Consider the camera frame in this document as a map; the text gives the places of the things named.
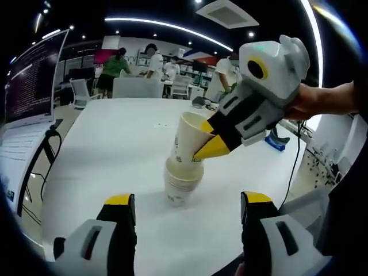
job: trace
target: air conditioning vent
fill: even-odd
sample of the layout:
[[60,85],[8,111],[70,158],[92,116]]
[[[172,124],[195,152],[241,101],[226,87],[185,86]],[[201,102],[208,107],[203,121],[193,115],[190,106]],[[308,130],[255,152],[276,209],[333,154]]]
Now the air conditioning vent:
[[227,29],[258,26],[259,23],[247,12],[229,0],[217,0],[200,10],[197,14],[210,19]]

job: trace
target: laptop screen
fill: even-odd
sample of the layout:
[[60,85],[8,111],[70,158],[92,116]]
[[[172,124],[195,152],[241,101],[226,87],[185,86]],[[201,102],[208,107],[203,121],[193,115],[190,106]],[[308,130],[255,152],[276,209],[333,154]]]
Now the laptop screen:
[[5,123],[52,114],[53,79],[66,35],[62,32],[41,41],[11,65]]

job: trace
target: ceiling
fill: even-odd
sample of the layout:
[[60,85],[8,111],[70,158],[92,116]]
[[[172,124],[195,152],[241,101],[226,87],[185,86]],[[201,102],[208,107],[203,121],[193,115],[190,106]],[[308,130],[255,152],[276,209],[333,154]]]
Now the ceiling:
[[[226,56],[228,51],[202,38],[192,34],[181,32],[164,26],[144,24],[139,22],[105,22],[105,17],[130,17],[145,18],[179,25],[198,33],[207,35],[233,49],[247,42],[259,40],[278,40],[279,35],[285,34],[299,37],[306,45],[312,61],[308,79],[310,83],[318,81],[318,63],[315,40],[309,20],[300,0],[233,0],[258,22],[259,26],[239,29],[226,29],[206,18],[196,14],[196,10],[206,5],[211,0],[202,0],[197,4],[194,0],[151,0],[151,1],[123,1],[123,0],[49,0],[51,8],[44,15],[39,31],[35,34],[35,20],[37,14],[46,7],[43,0],[10,2],[9,11],[13,16],[7,24],[12,28],[6,30],[7,60],[19,55],[27,49],[31,42],[40,40],[41,37],[55,29],[66,29],[71,24],[75,29],[70,32],[66,45],[83,41],[102,41],[104,35],[114,35],[116,30],[121,36],[153,38],[176,44],[187,45],[192,41],[191,47],[195,50],[213,54],[216,51],[219,57]],[[365,31],[361,26],[365,15],[358,0],[330,1],[337,11],[346,19],[353,32],[360,38],[363,47],[368,46]],[[319,23],[325,62],[325,81],[327,86],[337,85],[342,81],[349,81],[352,76],[352,68],[357,60],[350,52],[346,43],[334,31],[328,21],[316,13]],[[255,33],[254,38],[248,37],[248,32]]]

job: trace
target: white shirt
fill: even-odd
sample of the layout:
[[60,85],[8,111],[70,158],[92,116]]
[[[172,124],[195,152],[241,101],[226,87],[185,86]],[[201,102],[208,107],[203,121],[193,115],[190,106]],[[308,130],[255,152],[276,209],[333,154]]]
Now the white shirt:
[[239,68],[233,66],[229,58],[220,59],[216,64],[216,69],[205,95],[206,98],[209,98],[213,102],[219,102],[221,93],[225,92],[219,73],[226,75],[226,79],[230,86],[232,86],[234,83],[242,81],[242,75],[239,71]]
[[157,79],[159,82],[162,79],[162,67],[163,67],[163,58],[160,54],[160,51],[156,51],[155,54],[151,57],[149,61],[149,71],[153,71],[154,73],[151,76],[151,79]]
[[176,63],[168,62],[163,66],[169,80],[174,80],[176,74],[180,73],[180,66]]

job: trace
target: white paper cup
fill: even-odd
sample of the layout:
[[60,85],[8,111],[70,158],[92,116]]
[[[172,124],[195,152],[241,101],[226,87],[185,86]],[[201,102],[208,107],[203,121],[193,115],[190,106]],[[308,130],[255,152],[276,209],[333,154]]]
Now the white paper cup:
[[214,135],[201,130],[207,118],[192,112],[183,112],[180,116],[174,147],[171,150],[171,161],[183,169],[191,170],[201,164],[201,159],[193,155]]
[[192,171],[182,170],[168,158],[164,169],[164,181],[167,198],[171,204],[183,205],[201,182],[203,174],[202,165]]

